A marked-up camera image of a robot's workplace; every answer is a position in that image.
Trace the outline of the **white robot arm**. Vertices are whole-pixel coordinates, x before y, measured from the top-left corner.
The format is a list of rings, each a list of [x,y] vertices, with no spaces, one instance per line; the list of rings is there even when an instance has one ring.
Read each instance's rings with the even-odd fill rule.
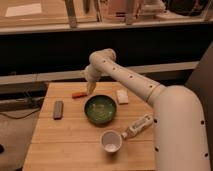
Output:
[[[153,107],[156,171],[212,171],[204,109],[192,90],[165,86],[118,65],[110,48],[90,54],[84,77],[95,83],[104,73]]]

